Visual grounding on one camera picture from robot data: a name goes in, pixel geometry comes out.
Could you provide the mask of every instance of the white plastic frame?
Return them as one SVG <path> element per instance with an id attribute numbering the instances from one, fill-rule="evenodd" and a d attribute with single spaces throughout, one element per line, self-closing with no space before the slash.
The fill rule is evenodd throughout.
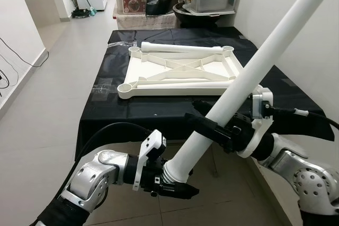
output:
<path id="1" fill-rule="evenodd" d="M 152 43 L 146 46 L 145 51 L 158 52 L 129 48 L 131 57 L 125 81 L 118 86 L 122 99 L 157 95 L 221 95 L 243 69 L 231 46 L 208 48 Z"/>

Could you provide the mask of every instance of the tiled floor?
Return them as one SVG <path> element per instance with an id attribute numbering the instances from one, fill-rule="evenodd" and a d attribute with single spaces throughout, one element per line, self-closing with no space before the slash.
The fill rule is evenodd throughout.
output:
<path id="1" fill-rule="evenodd" d="M 0 121 L 1 225 L 29 225 L 64 180 L 74 159 L 83 107 L 107 40 L 117 29 L 113 6 L 109 0 L 105 12 L 69 23 L 51 47 L 50 59 Z M 136 154 L 139 144 L 110 148 Z M 164 156 L 171 158 L 178 148 L 169 147 Z M 201 158 L 189 183 L 200 194 L 188 201 L 112 186 L 87 225 L 281 225 L 246 162 L 218 146 Z"/>

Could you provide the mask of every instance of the black tablecloth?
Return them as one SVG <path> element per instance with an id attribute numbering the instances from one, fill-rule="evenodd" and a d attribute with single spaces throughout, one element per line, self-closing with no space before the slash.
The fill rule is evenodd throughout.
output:
<path id="1" fill-rule="evenodd" d="M 191 131 L 185 126 L 184 114 L 199 114 L 193 108 L 192 101 L 215 103 L 218 99 L 218 96 L 140 96 L 119 99 L 117 86 L 123 83 L 127 72 L 128 48 L 135 44 L 140 46 L 142 41 L 205 47 L 232 46 L 243 66 L 257 50 L 235 28 L 113 31 L 79 123 L 76 155 L 96 131 L 114 122 L 131 122 L 151 130 L 158 129 L 169 140 L 186 139 Z M 276 107 L 299 108 L 324 115 L 322 109 L 276 66 L 261 85 L 273 92 Z M 249 116 L 250 105 L 251 102 L 246 101 L 239 112 Z M 332 129 L 322 120 L 309 120 L 298 115 L 288 119 L 275 117 L 274 120 L 270 132 L 334 140 Z M 121 135 L 112 134 L 112 143 L 118 143 Z"/>

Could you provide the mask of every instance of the white pipe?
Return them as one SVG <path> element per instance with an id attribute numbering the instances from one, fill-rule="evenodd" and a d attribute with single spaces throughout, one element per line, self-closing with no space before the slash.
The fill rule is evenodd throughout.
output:
<path id="1" fill-rule="evenodd" d="M 207 114 L 207 118 L 218 122 L 221 126 L 228 123 L 322 1 L 297 0 L 294 3 L 253 58 L 216 102 Z M 165 164 L 164 178 L 172 182 L 186 182 L 188 173 L 211 144 L 211 140 L 193 132 L 173 159 Z"/>
<path id="2" fill-rule="evenodd" d="M 141 43 L 142 52 L 199 52 L 199 53 L 211 53 L 222 54 L 224 51 L 222 47 L 197 47 L 197 46 L 184 46 L 184 45 L 171 45 L 171 44 L 157 44 L 150 42 Z"/>
<path id="3" fill-rule="evenodd" d="M 138 88 L 227 88 L 232 79 L 226 82 L 190 82 L 190 83 L 162 83 L 138 85 Z"/>

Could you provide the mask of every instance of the black cable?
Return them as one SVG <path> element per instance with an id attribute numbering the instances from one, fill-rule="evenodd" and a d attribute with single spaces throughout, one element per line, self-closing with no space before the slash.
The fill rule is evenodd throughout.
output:
<path id="1" fill-rule="evenodd" d="M 268 109 L 264 109 L 264 110 L 265 110 L 266 116 L 299 115 L 299 116 L 314 117 L 314 118 L 323 119 L 327 123 L 331 124 L 332 126 L 334 126 L 335 128 L 337 128 L 339 130 L 339 124 L 338 123 L 336 123 L 332 119 L 329 119 L 329 118 L 327 118 L 323 115 L 317 114 L 317 113 L 306 111 L 307 114 L 302 115 L 302 114 L 297 113 L 298 109 L 280 109 L 280 108 L 276 108 L 276 107 L 269 107 Z"/>
<path id="2" fill-rule="evenodd" d="M 35 225 L 37 225 L 37 223 L 39 222 L 39 220 L 38 219 L 36 219 L 32 224 L 30 224 L 29 226 L 35 226 Z"/>
<path id="3" fill-rule="evenodd" d="M 71 0 L 71 1 L 74 4 L 74 7 L 77 8 L 78 6 L 75 4 L 74 0 Z"/>
<path id="4" fill-rule="evenodd" d="M 2 57 L 7 62 L 7 64 L 9 64 L 13 68 L 13 70 L 16 72 L 16 82 L 14 85 L 10 85 L 10 87 L 14 87 L 19 81 L 19 73 L 17 72 L 17 70 L 15 70 L 14 66 L 12 66 L 12 64 L 9 63 L 1 54 L 0 54 L 0 57 Z"/>
<path id="5" fill-rule="evenodd" d="M 119 133 L 119 132 L 123 133 L 123 136 L 119 140 L 119 143 L 128 142 L 128 141 L 142 141 L 151 134 L 151 131 L 147 130 L 146 128 L 143 128 L 136 124 L 125 123 L 125 122 L 113 123 L 113 124 L 109 124 L 101 128 L 88 140 L 86 145 L 82 148 L 71 170 L 69 171 L 67 177 L 65 178 L 63 184 L 61 185 L 60 189 L 55 195 L 55 198 L 58 198 L 59 195 L 64 190 L 73 172 L 75 171 L 77 165 L 79 164 L 81 158 L 84 155 L 88 154 L 90 151 L 94 150 L 95 148 L 101 147 L 106 144 L 111 144 L 112 135 L 115 135 L 116 133 Z"/>
<path id="6" fill-rule="evenodd" d="M 320 119 L 323 119 L 325 121 L 327 121 L 329 124 L 333 125 L 334 127 L 336 127 L 339 130 L 339 124 L 334 122 L 332 119 L 329 119 L 323 115 L 317 114 L 317 113 L 313 113 L 313 112 L 308 112 L 308 117 L 317 117 Z"/>
<path id="7" fill-rule="evenodd" d="M 38 66 L 32 65 L 31 63 L 28 63 L 22 57 L 20 57 L 20 55 L 18 53 L 16 53 L 16 51 L 13 50 L 1 37 L 0 37 L 0 40 L 6 45 L 7 48 L 9 48 L 14 54 L 16 54 L 17 57 L 20 58 L 21 61 L 25 62 L 26 64 L 30 65 L 31 67 L 41 67 L 43 65 L 43 63 L 45 63 L 46 60 L 49 58 L 49 51 L 47 51 L 47 58 L 45 58 L 45 60 L 40 65 L 38 65 Z"/>
<path id="8" fill-rule="evenodd" d="M 95 206 L 94 210 L 98 209 L 105 202 L 107 195 L 108 195 L 108 187 L 105 190 L 105 195 L 102 198 L 101 202 L 99 202 L 99 204 L 97 206 Z"/>
<path id="9" fill-rule="evenodd" d="M 2 70 L 0 70 L 0 73 L 4 76 L 4 78 L 6 79 L 6 82 L 7 82 L 7 85 L 4 86 L 4 87 L 0 87 L 0 89 L 8 88 L 10 86 L 10 80 L 8 79 L 8 77 L 5 75 L 5 73 Z"/>

